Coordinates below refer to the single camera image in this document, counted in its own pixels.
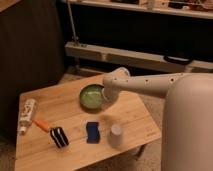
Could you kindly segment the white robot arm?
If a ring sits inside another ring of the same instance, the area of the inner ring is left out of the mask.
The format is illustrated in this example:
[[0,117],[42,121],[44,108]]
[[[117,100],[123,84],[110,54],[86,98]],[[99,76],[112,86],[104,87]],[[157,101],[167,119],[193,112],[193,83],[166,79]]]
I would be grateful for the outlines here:
[[120,67],[103,78],[103,96],[130,91],[165,100],[161,171],[213,171],[213,73],[132,76]]

